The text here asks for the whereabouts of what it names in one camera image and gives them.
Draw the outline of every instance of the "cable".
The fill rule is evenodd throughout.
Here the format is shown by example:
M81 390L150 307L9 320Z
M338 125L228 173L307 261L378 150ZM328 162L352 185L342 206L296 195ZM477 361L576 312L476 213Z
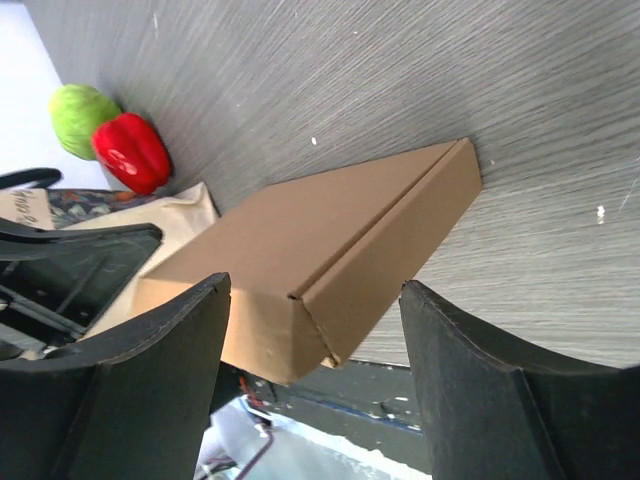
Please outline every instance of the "cable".
M238 464L236 462L234 462L233 460L231 462L226 462L226 463L220 463L220 464L205 464L205 465L201 465L200 469L202 470L202 473L200 473L200 475L198 476L198 474L196 473L196 475L194 475L193 479L194 480L205 480L207 478L212 478L212 476L218 472L224 472L225 470L229 470L230 468L233 467L237 467Z
M260 421L260 419L258 419L255 415L253 415L249 411L249 407L247 406L247 401L245 400L245 397L241 397L240 398L240 405L242 405L242 409L245 411L247 416L253 421L253 423L258 424L258 425L261 424L262 422Z
M243 480L249 474L251 469L255 467L256 463L258 463L258 461L264 456L264 454L267 453L267 450L269 450L271 445L273 445L273 434L271 433L271 431L262 425L260 426L262 427L261 433L264 433L267 436L267 442L262 446L260 450L258 450L258 453L255 454L255 456L249 461L249 463L245 465L245 467L236 477L236 480Z
M247 384L247 380L244 377L240 377L240 388L242 388L242 391L244 392L244 394L251 399L251 403L254 406L264 407L264 403L262 403L262 401L258 397L256 397L255 393L253 393L253 391L249 388L249 385Z
M231 463L233 462L233 458L231 457L227 457L226 455L224 457L213 457L210 458L208 460L205 460L204 462L202 462L203 464L207 464L207 465L218 465L219 463Z

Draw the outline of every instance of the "cardboard box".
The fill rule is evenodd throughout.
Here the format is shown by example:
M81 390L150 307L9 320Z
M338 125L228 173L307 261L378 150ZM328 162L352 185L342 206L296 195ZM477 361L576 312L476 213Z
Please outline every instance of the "cardboard box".
M480 190L467 139L267 187L141 278L133 313L229 272L222 360L290 383L349 358Z

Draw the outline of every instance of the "white wall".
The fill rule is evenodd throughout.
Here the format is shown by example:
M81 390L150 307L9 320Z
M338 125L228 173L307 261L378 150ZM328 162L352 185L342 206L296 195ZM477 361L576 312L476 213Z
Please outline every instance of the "white wall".
M60 79L24 5L0 4L0 174L54 167L56 185L108 189L98 162L87 162L58 144L47 104Z

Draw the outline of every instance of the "red bell pepper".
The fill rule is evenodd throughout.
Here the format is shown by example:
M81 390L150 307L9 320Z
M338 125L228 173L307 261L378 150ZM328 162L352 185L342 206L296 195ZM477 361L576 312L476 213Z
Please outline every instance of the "red bell pepper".
M100 163L136 193L148 195L169 181L167 150L153 127L135 113L102 124L91 144Z

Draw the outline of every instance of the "gray wooden surface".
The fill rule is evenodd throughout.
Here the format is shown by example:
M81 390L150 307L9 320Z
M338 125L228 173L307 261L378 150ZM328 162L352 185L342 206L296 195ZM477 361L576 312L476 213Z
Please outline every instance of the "gray wooden surface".
M25 3L62 80L149 115L175 187L205 179L222 213L472 136L486 190L417 278L546 347L640 360L637 2ZM357 356L407 362L397 308Z

